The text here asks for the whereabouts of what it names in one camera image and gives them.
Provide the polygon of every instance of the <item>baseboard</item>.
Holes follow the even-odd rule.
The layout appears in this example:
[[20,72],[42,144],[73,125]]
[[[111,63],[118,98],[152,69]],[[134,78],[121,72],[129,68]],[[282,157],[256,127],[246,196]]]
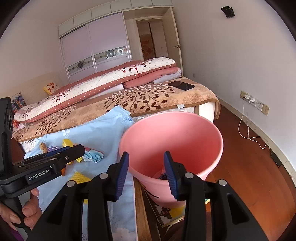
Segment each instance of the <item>baseboard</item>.
[[[225,102],[224,100],[218,98],[220,101],[220,104],[223,105],[226,109],[231,111],[233,114],[235,114],[237,117],[241,118],[242,113],[239,112],[237,109],[232,107],[230,104]],[[247,121],[247,118],[244,116],[242,119],[244,122]],[[269,145],[270,149],[274,151],[274,153],[278,156],[280,161],[282,162],[283,166],[291,176],[291,179],[293,180],[294,185],[296,186],[296,170],[291,165],[288,158],[284,155],[284,153],[279,149],[279,147],[269,138],[268,135],[266,135],[258,126],[256,126],[251,120],[248,119],[249,127],[256,132],[258,136],[260,136],[264,142]]]

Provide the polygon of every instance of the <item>brown floral blanket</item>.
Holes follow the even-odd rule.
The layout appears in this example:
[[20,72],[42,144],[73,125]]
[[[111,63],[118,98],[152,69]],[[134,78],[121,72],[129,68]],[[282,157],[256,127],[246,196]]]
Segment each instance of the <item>brown floral blanket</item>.
[[98,96],[29,123],[24,129],[16,132],[14,138],[18,142],[23,142],[47,133],[75,127],[105,114],[117,105],[131,112],[131,117],[135,117],[173,109],[179,104],[192,107],[206,102],[215,102],[215,119],[219,117],[220,103],[212,91],[185,77],[175,80],[194,84],[195,88],[183,91],[169,86],[168,83],[172,81],[168,81],[159,84],[150,83],[117,93]]

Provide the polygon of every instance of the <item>finger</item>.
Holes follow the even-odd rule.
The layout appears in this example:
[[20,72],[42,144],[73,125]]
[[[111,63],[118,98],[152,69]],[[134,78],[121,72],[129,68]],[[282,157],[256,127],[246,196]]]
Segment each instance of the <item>finger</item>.
[[32,196],[32,198],[22,208],[22,213],[26,217],[30,217],[37,212],[38,208],[39,208],[39,199],[36,196]]
[[6,207],[2,203],[0,203],[0,215],[7,223],[12,222],[20,224],[19,217],[10,208]]
[[25,225],[33,229],[38,219],[41,217],[41,215],[42,215],[42,210],[41,208],[38,208],[37,212],[34,215],[24,218]]
[[37,188],[34,188],[31,190],[31,193],[37,197],[39,195],[39,190]]
[[14,229],[15,231],[17,231],[16,227],[15,227],[11,222],[8,222],[8,225],[9,225],[12,229]]

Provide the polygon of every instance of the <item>wooden floor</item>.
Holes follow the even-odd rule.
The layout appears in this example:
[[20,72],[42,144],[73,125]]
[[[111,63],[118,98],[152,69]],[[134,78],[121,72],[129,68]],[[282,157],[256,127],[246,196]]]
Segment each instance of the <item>wooden floor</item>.
[[[227,180],[269,240],[276,241],[296,212],[296,188],[285,168],[278,168],[271,159],[268,147],[262,150],[258,143],[239,135],[239,121],[221,107],[220,117],[214,123],[223,136],[224,151],[207,181]],[[243,122],[240,130],[247,135],[247,126]],[[250,137],[254,136],[256,133],[250,129]]]

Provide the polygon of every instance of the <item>cabinet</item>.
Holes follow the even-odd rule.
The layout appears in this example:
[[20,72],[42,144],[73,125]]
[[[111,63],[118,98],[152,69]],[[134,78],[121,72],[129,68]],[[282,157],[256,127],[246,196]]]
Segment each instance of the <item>cabinet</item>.
[[152,6],[152,0],[131,0],[131,6],[133,8]]
[[70,31],[73,28],[74,28],[74,21],[73,21],[73,18],[71,18],[59,26],[59,36]]
[[77,27],[83,23],[86,23],[91,20],[91,10],[87,10],[74,18],[74,27]]
[[153,6],[172,6],[171,0],[152,0]]
[[93,18],[99,18],[108,13],[111,13],[110,3],[102,4],[91,9],[91,15]]
[[131,0],[118,0],[110,3],[111,11],[117,12],[123,9],[131,8]]

